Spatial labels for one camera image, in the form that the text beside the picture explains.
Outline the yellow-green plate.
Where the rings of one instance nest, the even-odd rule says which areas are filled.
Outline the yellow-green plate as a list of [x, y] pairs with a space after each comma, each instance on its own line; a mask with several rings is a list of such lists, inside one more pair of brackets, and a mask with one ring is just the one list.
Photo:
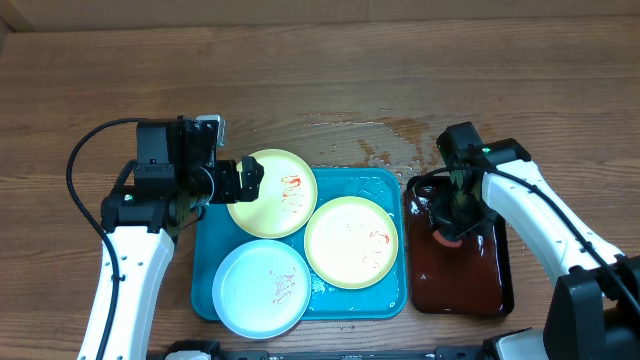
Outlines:
[[362, 197], [328, 201], [305, 229], [304, 253], [312, 270], [342, 289], [363, 289], [381, 281], [398, 251], [399, 234], [391, 216]]

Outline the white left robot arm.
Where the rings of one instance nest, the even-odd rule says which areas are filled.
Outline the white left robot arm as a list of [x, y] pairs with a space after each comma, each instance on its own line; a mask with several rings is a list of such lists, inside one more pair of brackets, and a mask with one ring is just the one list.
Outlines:
[[118, 174], [93, 217], [73, 183], [75, 159], [97, 129], [72, 150], [69, 194], [102, 241], [101, 271], [81, 359], [143, 359], [159, 290], [179, 233], [211, 204], [253, 202], [264, 168], [252, 156], [220, 160], [225, 122], [219, 115], [169, 120], [135, 118], [137, 155]]

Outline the light blue plate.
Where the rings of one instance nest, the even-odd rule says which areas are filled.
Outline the light blue plate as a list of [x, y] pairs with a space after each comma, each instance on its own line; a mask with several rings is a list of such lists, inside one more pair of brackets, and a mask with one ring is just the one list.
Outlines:
[[218, 317], [229, 330], [245, 338], [269, 339], [301, 320], [311, 298], [311, 275], [291, 246], [253, 240], [224, 258], [211, 294]]

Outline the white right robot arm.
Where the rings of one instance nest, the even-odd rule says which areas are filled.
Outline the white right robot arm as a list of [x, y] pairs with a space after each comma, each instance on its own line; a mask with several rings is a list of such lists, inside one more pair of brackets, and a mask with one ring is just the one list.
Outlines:
[[496, 336], [487, 359], [636, 359], [639, 260], [591, 230], [552, 190], [513, 138], [485, 143], [470, 122], [436, 144], [451, 188], [432, 208], [452, 243], [496, 216], [529, 247], [554, 286], [543, 329]]

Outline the yellow plate with ketchup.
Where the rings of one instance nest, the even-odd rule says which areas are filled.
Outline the yellow plate with ketchup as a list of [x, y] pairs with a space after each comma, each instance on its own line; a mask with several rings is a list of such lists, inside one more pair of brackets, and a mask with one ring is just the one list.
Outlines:
[[310, 166], [281, 149], [252, 154], [263, 166], [259, 197], [227, 206], [233, 221], [245, 232], [266, 239], [282, 238], [302, 228], [318, 200], [318, 187]]

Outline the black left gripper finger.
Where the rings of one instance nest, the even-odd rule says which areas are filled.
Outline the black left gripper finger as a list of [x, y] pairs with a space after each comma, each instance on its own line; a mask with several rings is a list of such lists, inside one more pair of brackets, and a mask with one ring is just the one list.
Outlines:
[[239, 202], [253, 202], [259, 197], [259, 189], [258, 185], [247, 185], [243, 186], [238, 195]]
[[241, 159], [240, 179], [243, 186], [259, 186], [264, 177], [264, 167], [253, 157]]

